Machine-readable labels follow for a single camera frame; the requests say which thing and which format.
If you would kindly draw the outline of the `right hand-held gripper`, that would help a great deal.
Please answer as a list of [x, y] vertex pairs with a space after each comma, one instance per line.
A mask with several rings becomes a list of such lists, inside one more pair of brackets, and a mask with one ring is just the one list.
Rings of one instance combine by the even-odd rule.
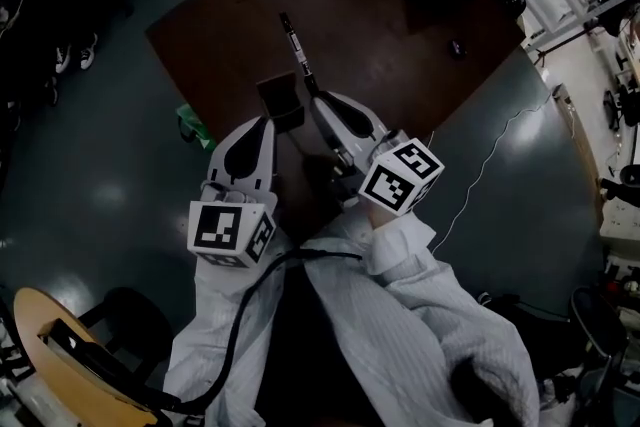
[[310, 110], [325, 142], [344, 160], [334, 167], [330, 180], [343, 204], [361, 197], [395, 216], [404, 215], [445, 169], [421, 140], [402, 130], [375, 136], [373, 115], [349, 97], [320, 91], [311, 99]]

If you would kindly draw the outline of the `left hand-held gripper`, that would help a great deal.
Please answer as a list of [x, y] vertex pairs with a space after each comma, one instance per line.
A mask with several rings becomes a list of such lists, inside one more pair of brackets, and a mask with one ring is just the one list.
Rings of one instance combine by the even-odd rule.
[[275, 121], [255, 117], [215, 147], [201, 197], [190, 203], [187, 249], [224, 268], [261, 264], [276, 232], [278, 203], [272, 191], [277, 170]]

